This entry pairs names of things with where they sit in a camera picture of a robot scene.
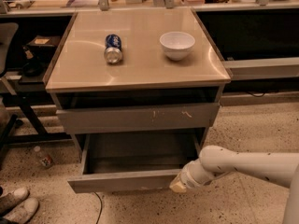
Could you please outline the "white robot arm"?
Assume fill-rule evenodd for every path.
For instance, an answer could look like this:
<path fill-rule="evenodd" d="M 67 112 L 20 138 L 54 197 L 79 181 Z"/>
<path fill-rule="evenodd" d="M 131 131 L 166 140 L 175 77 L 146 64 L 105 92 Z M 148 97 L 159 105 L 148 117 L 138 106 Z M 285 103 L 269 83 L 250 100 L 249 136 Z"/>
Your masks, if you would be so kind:
<path fill-rule="evenodd" d="M 176 193 L 198 189 L 231 172 L 238 172 L 289 189 L 283 224 L 299 221 L 299 154 L 234 152 L 219 146 L 204 147 L 195 161 L 185 164 L 170 183 Z"/>

